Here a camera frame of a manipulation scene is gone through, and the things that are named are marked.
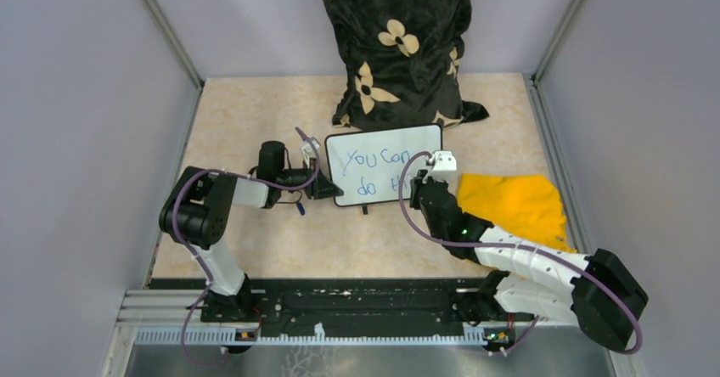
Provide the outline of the blue marker cap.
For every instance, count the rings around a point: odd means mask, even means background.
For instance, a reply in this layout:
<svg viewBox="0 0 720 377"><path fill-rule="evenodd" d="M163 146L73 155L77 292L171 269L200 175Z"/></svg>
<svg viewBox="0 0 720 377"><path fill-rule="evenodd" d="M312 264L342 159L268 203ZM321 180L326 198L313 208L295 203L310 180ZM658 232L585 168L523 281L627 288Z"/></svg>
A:
<svg viewBox="0 0 720 377"><path fill-rule="evenodd" d="M300 213L301 216L305 216L305 215L306 215L306 209L305 209L304 205L303 205L300 201L295 202L295 206L296 206L296 208L297 208L297 210L299 211L299 213Z"/></svg>

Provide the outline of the white whiteboard black frame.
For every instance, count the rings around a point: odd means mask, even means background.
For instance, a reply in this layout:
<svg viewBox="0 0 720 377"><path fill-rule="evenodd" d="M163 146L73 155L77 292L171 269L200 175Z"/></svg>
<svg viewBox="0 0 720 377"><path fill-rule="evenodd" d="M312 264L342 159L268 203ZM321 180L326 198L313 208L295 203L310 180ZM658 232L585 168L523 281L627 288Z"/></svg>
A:
<svg viewBox="0 0 720 377"><path fill-rule="evenodd" d="M425 168L415 160L408 172L403 168L421 152L442 149L442 129L430 124L375 132L351 132L325 139L329 175L343 195L334 197L338 207L397 202L398 192L411 194L412 177Z"/></svg>

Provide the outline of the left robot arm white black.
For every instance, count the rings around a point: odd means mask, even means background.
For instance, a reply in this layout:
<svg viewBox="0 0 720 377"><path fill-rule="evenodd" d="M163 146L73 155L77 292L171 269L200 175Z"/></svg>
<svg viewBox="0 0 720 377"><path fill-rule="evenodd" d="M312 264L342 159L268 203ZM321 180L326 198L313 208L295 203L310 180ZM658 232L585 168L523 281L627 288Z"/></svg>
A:
<svg viewBox="0 0 720 377"><path fill-rule="evenodd" d="M201 318L210 321L246 321L259 316L249 278L230 256L223 239L234 206L271 209L285 193L301 192L310 200L339 197L343 190L322 172L319 142L304 140L303 163L294 168L284 143L266 141L257 165L245 176L186 168L159 215L160 231L183 245L205 274Z"/></svg>

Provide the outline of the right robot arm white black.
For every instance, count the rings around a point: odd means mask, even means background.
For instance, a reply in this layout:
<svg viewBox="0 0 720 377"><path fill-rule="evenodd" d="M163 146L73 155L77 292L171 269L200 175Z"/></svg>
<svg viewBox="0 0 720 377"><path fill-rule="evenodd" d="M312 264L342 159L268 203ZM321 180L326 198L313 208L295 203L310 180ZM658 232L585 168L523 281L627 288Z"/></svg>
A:
<svg viewBox="0 0 720 377"><path fill-rule="evenodd" d="M423 215L427 239L460 260L492 269L478 296L486 318L532 314L576 326L614 352L639 349L638 321L649 297L613 252L567 252L513 235L463 211L447 183L426 170L412 178L409 201Z"/></svg>

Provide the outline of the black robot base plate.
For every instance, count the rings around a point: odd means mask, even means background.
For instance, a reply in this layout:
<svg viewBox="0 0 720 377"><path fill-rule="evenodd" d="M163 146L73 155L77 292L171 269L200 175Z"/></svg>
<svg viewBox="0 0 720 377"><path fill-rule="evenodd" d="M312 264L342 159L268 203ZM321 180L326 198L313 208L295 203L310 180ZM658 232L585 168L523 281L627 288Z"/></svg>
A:
<svg viewBox="0 0 720 377"><path fill-rule="evenodd" d="M198 323L261 324L264 337L306 337L317 324L332 338L459 336L466 326L528 321L492 300L494 278L250 279L242 303L205 298Z"/></svg>

